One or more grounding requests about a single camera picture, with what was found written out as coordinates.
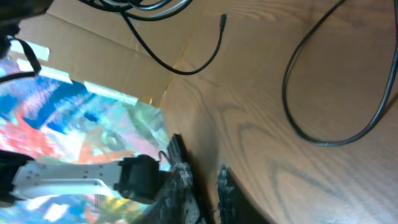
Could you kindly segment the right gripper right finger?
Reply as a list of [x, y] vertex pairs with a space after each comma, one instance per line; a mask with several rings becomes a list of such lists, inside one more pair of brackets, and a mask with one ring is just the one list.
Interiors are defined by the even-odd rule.
[[245, 196], [231, 169], [222, 165], [218, 176], [218, 211], [221, 224], [272, 224]]

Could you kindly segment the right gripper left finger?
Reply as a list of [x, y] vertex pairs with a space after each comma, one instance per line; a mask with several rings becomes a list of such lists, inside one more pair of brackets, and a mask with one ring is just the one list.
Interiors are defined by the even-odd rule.
[[172, 136], [167, 152], [171, 176], [160, 188], [155, 202], [132, 224], [206, 224], [205, 199], [181, 135]]

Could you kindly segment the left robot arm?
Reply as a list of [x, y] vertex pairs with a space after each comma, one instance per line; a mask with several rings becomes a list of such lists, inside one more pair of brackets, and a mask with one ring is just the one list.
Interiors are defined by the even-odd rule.
[[1, 151], [1, 206], [53, 195], [104, 195], [152, 204], [170, 177], [147, 155], [102, 164], [45, 164]]

